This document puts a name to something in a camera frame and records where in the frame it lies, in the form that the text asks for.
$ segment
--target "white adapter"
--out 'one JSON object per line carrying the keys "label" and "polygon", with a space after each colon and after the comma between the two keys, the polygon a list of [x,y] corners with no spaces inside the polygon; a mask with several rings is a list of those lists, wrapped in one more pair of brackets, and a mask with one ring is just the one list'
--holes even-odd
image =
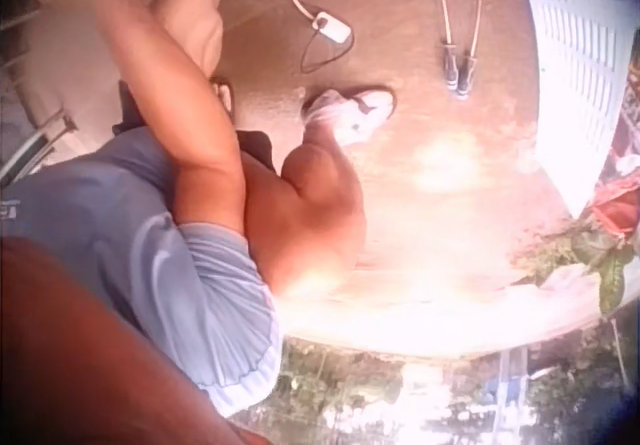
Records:
{"label": "white adapter", "polygon": [[321,34],[337,43],[346,42],[349,35],[351,35],[351,27],[349,25],[329,15],[327,12],[320,12],[316,15],[311,26],[314,30],[318,30]]}

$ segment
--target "forearm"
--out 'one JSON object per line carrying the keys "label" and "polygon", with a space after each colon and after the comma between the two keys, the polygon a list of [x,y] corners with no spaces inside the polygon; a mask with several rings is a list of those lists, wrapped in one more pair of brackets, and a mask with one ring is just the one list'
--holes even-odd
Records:
{"label": "forearm", "polygon": [[229,117],[198,66],[140,0],[90,0],[147,124],[185,166],[242,177]]}

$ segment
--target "black cable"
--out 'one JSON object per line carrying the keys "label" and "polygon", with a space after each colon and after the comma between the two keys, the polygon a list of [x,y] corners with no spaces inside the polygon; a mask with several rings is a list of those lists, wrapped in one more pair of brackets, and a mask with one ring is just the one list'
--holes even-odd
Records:
{"label": "black cable", "polygon": [[[315,4],[305,2],[302,0],[300,1],[300,3],[302,3],[305,7],[312,9],[314,15],[317,15],[319,12],[323,11],[322,8],[318,7]],[[351,29],[351,34],[349,35],[349,42],[347,43],[345,48],[341,51],[338,51],[336,55],[334,55],[331,58],[328,58],[327,60],[321,60],[313,64],[308,64],[307,62],[308,62],[309,49],[311,48],[311,45],[313,44],[314,40],[318,37],[318,35],[320,35],[320,30],[314,30],[313,34],[311,35],[311,38],[309,39],[309,42],[307,42],[307,45],[304,47],[302,56],[300,57],[300,67],[299,67],[300,73],[308,75],[308,74],[317,72],[321,68],[340,60],[353,49],[356,43],[355,30],[348,23],[346,22],[344,23]]]}

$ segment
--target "person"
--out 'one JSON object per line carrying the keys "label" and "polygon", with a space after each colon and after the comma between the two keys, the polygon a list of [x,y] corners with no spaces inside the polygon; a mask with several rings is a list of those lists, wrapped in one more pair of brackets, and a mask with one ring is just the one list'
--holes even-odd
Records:
{"label": "person", "polygon": [[342,146],[393,95],[322,94],[278,176],[212,92],[219,0],[67,1],[95,15],[146,126],[7,187],[3,235],[44,246],[229,416],[276,382],[274,296],[324,293],[353,267],[366,223]]}
{"label": "person", "polygon": [[2,443],[269,444],[42,247],[10,237],[1,259]]}

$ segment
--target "screwdriver handle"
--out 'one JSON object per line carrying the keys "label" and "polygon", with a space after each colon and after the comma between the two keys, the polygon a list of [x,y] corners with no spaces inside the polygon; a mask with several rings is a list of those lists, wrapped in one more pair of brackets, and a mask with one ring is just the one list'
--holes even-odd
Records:
{"label": "screwdriver handle", "polygon": [[444,78],[447,88],[455,90],[458,86],[458,64],[456,63],[456,46],[453,43],[444,44]]}
{"label": "screwdriver handle", "polygon": [[458,81],[458,98],[460,100],[466,100],[473,87],[473,76],[476,73],[476,63],[478,59],[467,55],[464,66],[460,71],[460,80]]}

